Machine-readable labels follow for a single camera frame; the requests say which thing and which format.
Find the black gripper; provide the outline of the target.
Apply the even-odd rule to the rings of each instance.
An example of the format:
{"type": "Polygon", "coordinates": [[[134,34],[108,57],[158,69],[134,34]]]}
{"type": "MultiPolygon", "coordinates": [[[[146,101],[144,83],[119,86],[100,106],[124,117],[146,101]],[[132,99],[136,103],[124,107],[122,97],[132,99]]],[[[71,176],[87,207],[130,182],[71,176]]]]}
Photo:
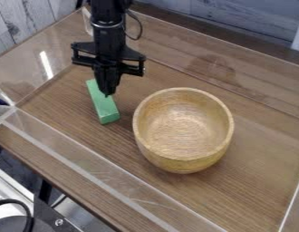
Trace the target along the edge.
{"type": "Polygon", "coordinates": [[[123,28],[95,29],[92,42],[72,43],[72,62],[83,66],[115,66],[107,70],[94,67],[98,87],[104,94],[114,95],[120,85],[122,74],[144,75],[147,56],[128,47],[123,28]]]}

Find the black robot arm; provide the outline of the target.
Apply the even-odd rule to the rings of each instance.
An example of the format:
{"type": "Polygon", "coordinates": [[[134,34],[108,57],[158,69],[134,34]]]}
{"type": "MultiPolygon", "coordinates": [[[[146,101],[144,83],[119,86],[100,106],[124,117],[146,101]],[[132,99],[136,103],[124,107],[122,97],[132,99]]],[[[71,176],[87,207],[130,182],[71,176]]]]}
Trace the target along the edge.
{"type": "Polygon", "coordinates": [[[126,17],[130,15],[140,23],[130,10],[132,4],[134,0],[91,0],[94,41],[72,43],[72,63],[92,68],[98,87],[107,96],[116,93],[124,74],[144,75],[147,56],[126,41],[126,17]]]}

